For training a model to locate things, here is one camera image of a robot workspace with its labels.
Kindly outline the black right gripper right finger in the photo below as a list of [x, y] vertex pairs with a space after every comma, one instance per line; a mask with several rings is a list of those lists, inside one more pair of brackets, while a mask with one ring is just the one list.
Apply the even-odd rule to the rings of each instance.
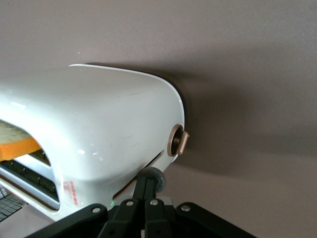
[[145, 187], [145, 237], [147, 238], [253, 238], [254, 235], [211, 213], [184, 202], [176, 208], [156, 198], [156, 178]]

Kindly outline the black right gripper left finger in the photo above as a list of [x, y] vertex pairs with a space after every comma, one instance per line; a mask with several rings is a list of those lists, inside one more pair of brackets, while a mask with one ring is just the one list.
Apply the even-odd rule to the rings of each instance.
[[28, 235], [29, 238], [126, 238], [135, 236], [135, 218], [141, 207], [147, 183], [139, 176], [132, 198], [108, 211], [101, 204], [89, 205], [55, 223]]

